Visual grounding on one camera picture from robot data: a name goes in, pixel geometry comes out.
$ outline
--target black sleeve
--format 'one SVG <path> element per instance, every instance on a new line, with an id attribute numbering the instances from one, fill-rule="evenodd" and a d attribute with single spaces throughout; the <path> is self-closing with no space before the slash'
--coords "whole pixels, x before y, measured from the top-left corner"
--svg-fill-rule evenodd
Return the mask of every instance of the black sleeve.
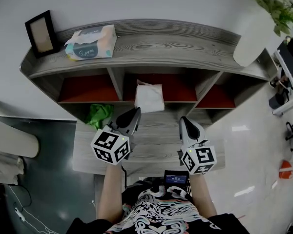
<path id="1" fill-rule="evenodd" d="M 85 224 L 79 218 L 75 218 L 66 234 L 101 234 L 111 228 L 113 224 L 104 219 L 94 220 L 91 223 Z"/>
<path id="2" fill-rule="evenodd" d="M 212 216 L 209 221 L 228 233 L 250 234 L 233 214 Z"/>

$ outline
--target person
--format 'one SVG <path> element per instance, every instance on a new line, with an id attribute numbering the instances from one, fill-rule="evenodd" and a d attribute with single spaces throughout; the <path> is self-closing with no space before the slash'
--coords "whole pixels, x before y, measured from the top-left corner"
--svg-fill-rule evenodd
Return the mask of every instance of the person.
<path id="1" fill-rule="evenodd" d="M 121 165 L 108 165 L 97 220 L 76 218 L 67 234 L 248 233 L 233 214 L 217 215 L 203 175 L 189 177 L 192 197 L 179 187 L 143 181 L 122 194 Z"/>

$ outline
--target black and white cube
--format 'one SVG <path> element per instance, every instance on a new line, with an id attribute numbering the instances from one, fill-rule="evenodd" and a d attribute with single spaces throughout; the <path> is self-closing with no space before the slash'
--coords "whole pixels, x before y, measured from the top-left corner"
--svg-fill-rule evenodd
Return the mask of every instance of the black and white cube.
<path id="1" fill-rule="evenodd" d="M 117 165 L 130 153 L 129 137 L 99 129 L 91 147 L 97 159 Z"/>
<path id="2" fill-rule="evenodd" d="M 207 173 L 217 163 L 213 146 L 187 148 L 183 153 L 181 160 L 191 175 Z"/>

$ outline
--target black graphic t-shirt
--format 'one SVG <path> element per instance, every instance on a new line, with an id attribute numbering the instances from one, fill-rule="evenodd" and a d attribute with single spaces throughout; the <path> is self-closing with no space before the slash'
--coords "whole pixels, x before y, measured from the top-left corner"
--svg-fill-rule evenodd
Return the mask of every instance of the black graphic t-shirt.
<path id="1" fill-rule="evenodd" d="M 200 216 L 191 203 L 190 196 L 179 187 L 169 187 L 166 190 L 162 185 L 156 189 L 146 189 L 137 197 L 131 195 L 123 195 L 123 202 L 126 203 L 123 205 L 124 215 L 120 223 L 113 225 L 107 220 L 99 219 L 85 224 L 76 218 L 67 234 L 248 234 L 232 214 L 217 215 L 209 219 Z"/>

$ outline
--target person's right arm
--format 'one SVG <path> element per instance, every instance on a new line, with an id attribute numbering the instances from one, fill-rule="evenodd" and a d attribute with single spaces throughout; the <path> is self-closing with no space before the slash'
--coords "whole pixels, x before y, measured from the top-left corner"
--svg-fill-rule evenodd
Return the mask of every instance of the person's right arm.
<path id="1" fill-rule="evenodd" d="M 204 176 L 190 175 L 190 184 L 193 204 L 197 208 L 199 214 L 205 218 L 217 215 Z"/>

